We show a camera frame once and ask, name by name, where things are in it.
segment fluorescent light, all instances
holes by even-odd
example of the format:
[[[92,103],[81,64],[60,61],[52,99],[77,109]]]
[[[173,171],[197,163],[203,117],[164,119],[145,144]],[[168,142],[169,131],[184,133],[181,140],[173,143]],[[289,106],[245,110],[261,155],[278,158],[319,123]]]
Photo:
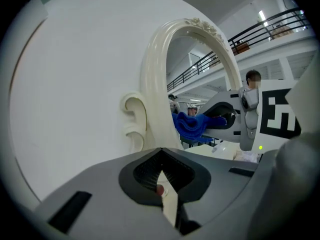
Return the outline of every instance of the fluorescent light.
[[[266,17],[265,17],[264,12],[263,12],[262,10],[259,11],[259,15],[260,15],[261,20],[263,20],[263,21],[266,20]],[[263,25],[264,25],[265,27],[268,26],[268,22],[263,23]]]

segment blue cloth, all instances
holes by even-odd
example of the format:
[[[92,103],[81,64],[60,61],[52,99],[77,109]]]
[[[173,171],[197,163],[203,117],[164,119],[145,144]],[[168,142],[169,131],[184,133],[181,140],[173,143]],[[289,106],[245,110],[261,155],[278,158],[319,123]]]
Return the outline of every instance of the blue cloth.
[[[172,113],[172,119],[175,128],[179,134],[188,140],[197,140],[199,142],[211,142],[212,138],[201,137],[207,127],[225,126],[226,119],[223,117],[208,117],[204,114],[188,116],[183,112],[179,114]]]

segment railing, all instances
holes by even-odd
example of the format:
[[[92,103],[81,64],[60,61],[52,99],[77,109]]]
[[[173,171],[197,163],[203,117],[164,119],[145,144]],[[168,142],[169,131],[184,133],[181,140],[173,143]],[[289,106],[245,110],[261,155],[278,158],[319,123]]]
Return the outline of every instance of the railing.
[[[293,33],[293,30],[304,30],[310,26],[303,11],[299,8],[289,9],[261,21],[228,40],[234,55],[243,53],[260,42],[268,42]],[[186,71],[167,85],[171,91],[193,76],[209,70],[220,63],[217,55],[211,51],[198,60]]]

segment white ornate mirror frame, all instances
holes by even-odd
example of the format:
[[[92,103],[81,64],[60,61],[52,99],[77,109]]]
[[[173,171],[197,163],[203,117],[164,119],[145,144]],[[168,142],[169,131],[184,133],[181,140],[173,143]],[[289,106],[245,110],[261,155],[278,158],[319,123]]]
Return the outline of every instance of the white ornate mirror frame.
[[[235,56],[215,29],[199,18],[179,19],[162,25],[153,35],[142,63],[140,92],[128,93],[121,100],[124,112],[133,112],[135,122],[127,123],[132,152],[157,147],[183,149],[175,129],[168,102],[166,64],[170,42],[192,37],[211,48],[222,62],[232,89],[242,86]]]

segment black hair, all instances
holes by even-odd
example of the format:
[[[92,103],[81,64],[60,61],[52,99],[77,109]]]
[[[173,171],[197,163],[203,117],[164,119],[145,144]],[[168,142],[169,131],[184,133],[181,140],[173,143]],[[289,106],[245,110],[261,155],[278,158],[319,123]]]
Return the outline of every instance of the black hair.
[[[258,71],[256,71],[256,70],[250,70],[250,71],[248,71],[248,72],[246,73],[246,75],[245,75],[245,80],[246,80],[247,85],[249,85],[249,83],[248,83],[248,78],[250,78],[250,79],[252,80],[252,78],[253,78],[254,76],[259,76],[260,79],[261,79],[261,74],[260,74]]]

